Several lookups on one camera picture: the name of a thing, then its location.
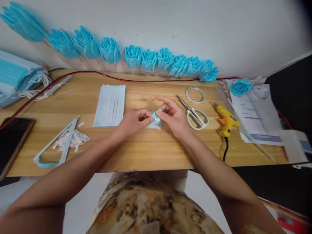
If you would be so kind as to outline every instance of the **scissor handle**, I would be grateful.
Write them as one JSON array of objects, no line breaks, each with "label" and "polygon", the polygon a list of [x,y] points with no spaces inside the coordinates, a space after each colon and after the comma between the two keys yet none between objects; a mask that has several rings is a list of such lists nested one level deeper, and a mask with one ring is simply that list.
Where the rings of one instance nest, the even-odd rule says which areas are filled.
[{"label": "scissor handle", "polygon": [[[186,113],[187,118],[188,118],[188,124],[194,130],[202,130],[204,127],[206,127],[209,124],[209,119],[207,115],[198,109],[192,108],[192,111],[194,112],[195,115],[189,110]],[[205,120],[203,121],[202,118],[196,112],[200,113],[204,117]],[[189,117],[191,117],[194,120],[194,122],[198,125],[198,127],[195,127],[191,124]]]}]

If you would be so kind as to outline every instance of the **yellow glue gun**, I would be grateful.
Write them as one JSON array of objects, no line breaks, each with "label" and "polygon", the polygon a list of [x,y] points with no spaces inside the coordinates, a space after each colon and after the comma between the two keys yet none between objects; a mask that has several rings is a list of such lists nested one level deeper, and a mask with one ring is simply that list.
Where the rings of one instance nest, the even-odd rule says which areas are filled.
[{"label": "yellow glue gun", "polygon": [[223,106],[220,106],[214,102],[214,105],[216,107],[217,112],[223,117],[222,119],[219,119],[220,123],[222,123],[224,126],[221,131],[218,132],[218,134],[221,137],[228,137],[231,135],[231,131],[233,127],[239,126],[241,123],[233,117],[231,112],[229,112],[226,108]]}]

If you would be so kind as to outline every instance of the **hand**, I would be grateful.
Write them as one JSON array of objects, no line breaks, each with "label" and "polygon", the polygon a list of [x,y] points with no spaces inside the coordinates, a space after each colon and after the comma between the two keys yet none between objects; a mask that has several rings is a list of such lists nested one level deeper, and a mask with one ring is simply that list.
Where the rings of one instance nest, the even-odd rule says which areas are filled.
[{"label": "hand", "polygon": [[169,125],[173,134],[177,138],[181,139],[188,134],[193,134],[188,125],[189,123],[186,118],[186,111],[184,108],[179,106],[174,100],[167,97],[156,96],[156,99],[163,102],[163,104],[158,108],[163,112],[156,111],[156,115]]},{"label": "hand", "polygon": [[116,129],[123,139],[126,139],[143,128],[147,127],[155,120],[147,109],[136,109],[128,111]]}]

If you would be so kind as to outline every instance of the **blue rose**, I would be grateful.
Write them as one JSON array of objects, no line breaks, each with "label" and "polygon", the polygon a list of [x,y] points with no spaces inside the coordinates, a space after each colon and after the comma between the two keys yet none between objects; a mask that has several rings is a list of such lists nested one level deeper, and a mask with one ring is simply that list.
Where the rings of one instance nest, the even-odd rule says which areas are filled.
[{"label": "blue rose", "polygon": [[120,61],[121,54],[117,42],[108,37],[104,37],[103,41],[98,44],[102,59],[107,61],[109,64],[117,64]]},{"label": "blue rose", "polygon": [[205,60],[205,61],[202,61],[201,64],[202,64],[202,68],[199,71],[199,75],[205,75],[213,69],[214,63],[211,60]]},{"label": "blue rose", "polygon": [[155,51],[145,50],[142,55],[142,69],[150,72],[153,71],[157,64],[157,56]]},{"label": "blue rose", "polygon": [[188,66],[188,59],[183,55],[174,56],[172,59],[172,65],[169,68],[169,74],[171,76],[182,76]]},{"label": "blue rose", "polygon": [[52,29],[51,34],[46,34],[49,43],[59,54],[70,59],[79,58],[80,53],[74,46],[75,39],[68,32]]},{"label": "blue rose", "polygon": [[128,67],[131,69],[137,69],[142,61],[142,48],[130,45],[129,48],[125,48],[123,56]]},{"label": "blue rose", "polygon": [[248,78],[238,79],[231,85],[230,90],[234,95],[243,95],[253,89],[253,84]]},{"label": "blue rose", "polygon": [[172,65],[173,57],[168,48],[161,48],[157,53],[157,68],[167,71]]},{"label": "blue rose", "polygon": [[20,4],[10,4],[10,8],[3,7],[4,15],[0,14],[1,19],[26,40],[43,42],[46,31],[39,20]]},{"label": "blue rose", "polygon": [[218,71],[219,70],[217,68],[213,68],[209,72],[199,75],[199,80],[205,82],[215,81],[218,77]]},{"label": "blue rose", "polygon": [[76,38],[74,46],[89,59],[97,59],[100,57],[100,49],[92,34],[83,26],[80,26],[80,31],[75,30]]},{"label": "blue rose", "polygon": [[202,62],[198,59],[198,57],[190,57],[188,59],[188,66],[184,72],[186,76],[192,76],[197,74],[202,69]]}]

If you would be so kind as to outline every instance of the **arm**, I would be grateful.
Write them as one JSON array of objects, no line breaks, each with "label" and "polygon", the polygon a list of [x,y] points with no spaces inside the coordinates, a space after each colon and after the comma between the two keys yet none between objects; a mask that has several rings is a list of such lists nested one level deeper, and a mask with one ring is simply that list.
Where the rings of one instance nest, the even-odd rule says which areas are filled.
[{"label": "arm", "polygon": [[157,116],[167,122],[174,135],[183,143],[201,176],[216,195],[233,233],[244,225],[256,225],[272,233],[282,228],[244,180],[220,160],[191,130],[186,112],[170,98],[157,96],[164,103]]},{"label": "arm", "polygon": [[1,233],[61,233],[65,204],[126,138],[152,121],[154,118],[146,109],[127,112],[109,136],[55,168],[23,193],[0,217]]}]

